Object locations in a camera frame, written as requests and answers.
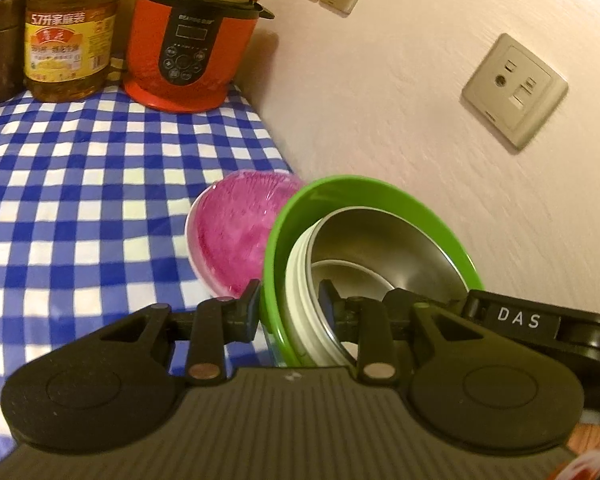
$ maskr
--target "red object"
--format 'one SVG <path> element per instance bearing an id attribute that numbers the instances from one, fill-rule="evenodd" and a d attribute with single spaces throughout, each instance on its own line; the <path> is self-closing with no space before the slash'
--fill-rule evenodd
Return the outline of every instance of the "red object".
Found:
<path id="1" fill-rule="evenodd" d="M 167 112 L 218 107 L 260 16 L 256 0 L 137 0 L 125 91 Z"/>
<path id="2" fill-rule="evenodd" d="M 561 465 L 547 480 L 600 479 L 600 445 Z"/>
<path id="3" fill-rule="evenodd" d="M 36 32 L 38 43 L 46 43 L 47 41 L 60 41 L 61 43 L 69 43 L 74 36 L 74 32 L 68 28 L 47 27 L 41 28 Z"/>

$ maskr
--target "white wall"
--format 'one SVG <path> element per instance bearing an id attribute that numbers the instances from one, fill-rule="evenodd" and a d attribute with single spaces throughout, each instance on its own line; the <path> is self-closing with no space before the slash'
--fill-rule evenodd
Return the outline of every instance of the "white wall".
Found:
<path id="1" fill-rule="evenodd" d="M 349 17 L 263 4 L 276 19 L 238 81 L 300 176 L 396 184 L 488 289 L 600 312 L 600 0 L 360 0 Z M 570 84 L 519 154 L 459 100 L 501 32 Z"/>

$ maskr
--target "black label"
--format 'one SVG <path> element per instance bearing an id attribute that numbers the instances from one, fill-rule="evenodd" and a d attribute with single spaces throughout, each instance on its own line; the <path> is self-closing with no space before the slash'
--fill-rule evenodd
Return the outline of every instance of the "black label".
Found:
<path id="1" fill-rule="evenodd" d="M 491 303 L 482 325 L 506 337 L 539 342 L 555 338 L 560 327 L 560 317 Z"/>

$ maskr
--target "rice cooker control panel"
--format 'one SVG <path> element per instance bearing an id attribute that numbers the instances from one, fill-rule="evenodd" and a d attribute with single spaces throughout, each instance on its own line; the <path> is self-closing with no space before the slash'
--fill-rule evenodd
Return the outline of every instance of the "rice cooker control panel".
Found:
<path id="1" fill-rule="evenodd" d="M 213 12 L 171 10 L 160 50 L 160 74 L 169 83 L 186 86 L 205 73 L 222 16 Z"/>

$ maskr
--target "yellow label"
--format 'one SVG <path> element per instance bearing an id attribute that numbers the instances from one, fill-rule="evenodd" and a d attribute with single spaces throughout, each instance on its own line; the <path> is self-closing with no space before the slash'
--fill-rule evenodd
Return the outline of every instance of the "yellow label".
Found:
<path id="1" fill-rule="evenodd" d="M 75 12 L 27 11 L 26 76 L 59 83 L 102 70 L 109 64 L 115 18 L 115 4 Z"/>

